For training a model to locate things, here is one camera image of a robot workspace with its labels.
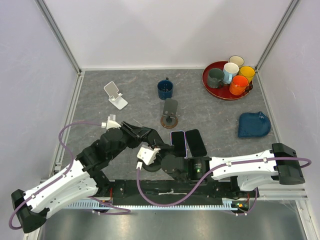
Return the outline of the phone with lilac case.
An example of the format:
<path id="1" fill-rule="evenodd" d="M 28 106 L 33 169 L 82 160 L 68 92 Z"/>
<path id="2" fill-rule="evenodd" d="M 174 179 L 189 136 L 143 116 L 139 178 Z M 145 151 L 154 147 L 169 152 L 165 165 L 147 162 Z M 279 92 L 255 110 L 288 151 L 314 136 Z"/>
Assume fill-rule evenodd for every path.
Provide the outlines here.
<path id="1" fill-rule="evenodd" d="M 174 153 L 177 157 L 187 157 L 188 151 L 186 144 L 186 135 L 183 130 L 170 132 L 170 144 L 174 147 Z"/>

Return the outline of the black phone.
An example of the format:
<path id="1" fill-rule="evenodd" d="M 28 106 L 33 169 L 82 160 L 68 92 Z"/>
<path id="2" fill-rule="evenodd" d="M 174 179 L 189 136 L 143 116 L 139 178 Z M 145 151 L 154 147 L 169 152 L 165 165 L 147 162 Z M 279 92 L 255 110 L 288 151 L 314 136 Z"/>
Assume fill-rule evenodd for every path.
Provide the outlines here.
<path id="1" fill-rule="evenodd" d="M 198 129 L 186 131 L 185 136 L 193 157 L 205 157 L 207 155 L 205 144 Z"/>

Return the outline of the black round base stand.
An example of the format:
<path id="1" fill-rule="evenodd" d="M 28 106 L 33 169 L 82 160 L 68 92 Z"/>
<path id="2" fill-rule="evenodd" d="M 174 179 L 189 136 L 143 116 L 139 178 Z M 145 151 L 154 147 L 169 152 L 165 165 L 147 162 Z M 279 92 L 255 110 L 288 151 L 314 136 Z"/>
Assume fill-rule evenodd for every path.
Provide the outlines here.
<path id="1" fill-rule="evenodd" d="M 153 162 L 150 165 L 146 165 L 145 163 L 142 164 L 142 167 L 144 170 L 146 170 L 147 172 L 157 172 L 161 169 L 161 164 L 159 162 Z"/>

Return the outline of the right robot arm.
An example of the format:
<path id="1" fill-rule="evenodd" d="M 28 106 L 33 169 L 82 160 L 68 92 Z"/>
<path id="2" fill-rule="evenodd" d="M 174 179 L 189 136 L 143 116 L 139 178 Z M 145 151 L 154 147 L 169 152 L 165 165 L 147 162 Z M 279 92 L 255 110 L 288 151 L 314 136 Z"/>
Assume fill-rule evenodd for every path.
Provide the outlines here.
<path id="1" fill-rule="evenodd" d="M 183 183 L 235 177 L 236 180 L 229 184 L 229 191 L 235 197 L 273 181 L 281 185 L 305 183 L 296 151 L 282 143 L 274 143 L 271 149 L 262 152 L 235 157 L 183 158 L 169 154 L 160 166 L 167 175 Z"/>

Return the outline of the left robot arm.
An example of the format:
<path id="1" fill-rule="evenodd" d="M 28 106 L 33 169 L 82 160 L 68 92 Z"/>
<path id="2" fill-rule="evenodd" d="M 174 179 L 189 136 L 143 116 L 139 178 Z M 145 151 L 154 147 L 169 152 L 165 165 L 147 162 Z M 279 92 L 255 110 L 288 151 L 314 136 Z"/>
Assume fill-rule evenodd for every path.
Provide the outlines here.
<path id="1" fill-rule="evenodd" d="M 39 229 L 48 218 L 65 206 L 82 198 L 98 195 L 106 196 L 110 191 L 110 181 L 102 172 L 126 148 L 140 147 L 143 154 L 138 157 L 138 166 L 151 166 L 156 172 L 160 168 L 161 157 L 171 146 L 164 143 L 155 129 L 138 127 L 126 122 L 121 124 L 107 120 L 100 126 L 106 130 L 100 138 L 72 156 L 70 164 L 57 174 L 29 190 L 15 190 L 11 194 L 14 208 L 13 217 L 17 217 L 20 226 L 12 230 L 22 230 L 25 234 Z"/>

